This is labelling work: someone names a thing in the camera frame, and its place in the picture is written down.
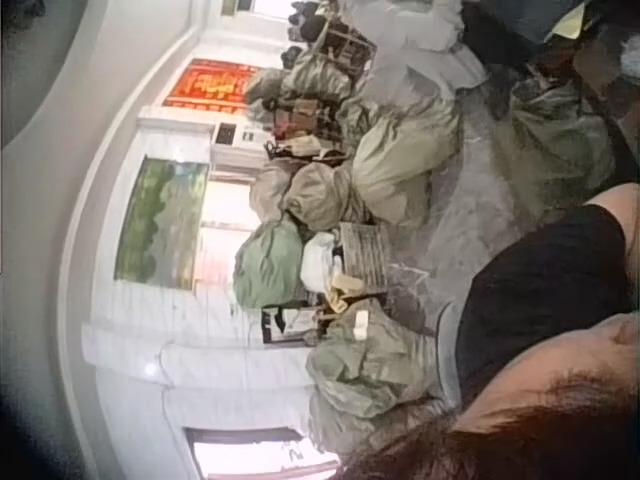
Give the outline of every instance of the black shirt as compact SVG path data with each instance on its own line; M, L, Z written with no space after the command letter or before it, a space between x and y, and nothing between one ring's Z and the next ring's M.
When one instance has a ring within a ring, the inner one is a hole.
M473 280L456 343L467 407L511 360L562 333L632 310L618 221L596 205L516 242Z

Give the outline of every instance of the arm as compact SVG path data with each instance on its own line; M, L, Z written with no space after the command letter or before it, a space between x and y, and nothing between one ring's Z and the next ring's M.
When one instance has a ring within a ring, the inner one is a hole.
M640 275L638 269L640 263L640 185L635 183L618 185L587 203L605 208L622 227L626 242L627 274L637 296L639 294L638 276Z

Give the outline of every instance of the dark hair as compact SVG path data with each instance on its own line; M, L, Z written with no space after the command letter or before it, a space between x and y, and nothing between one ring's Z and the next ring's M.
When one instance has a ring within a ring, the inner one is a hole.
M638 397L599 379L557 382L540 406L498 412L486 433L447 415L347 462L336 480L625 480L640 478Z

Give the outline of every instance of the framed painting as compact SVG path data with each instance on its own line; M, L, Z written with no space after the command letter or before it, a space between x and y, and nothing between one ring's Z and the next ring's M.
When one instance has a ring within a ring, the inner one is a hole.
M209 165L142 162L120 233L114 278L193 288Z

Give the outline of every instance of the red poster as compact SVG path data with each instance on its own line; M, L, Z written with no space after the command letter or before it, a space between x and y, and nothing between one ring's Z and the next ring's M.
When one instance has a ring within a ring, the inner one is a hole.
M194 59L162 104L244 115L247 82L258 70L239 63Z

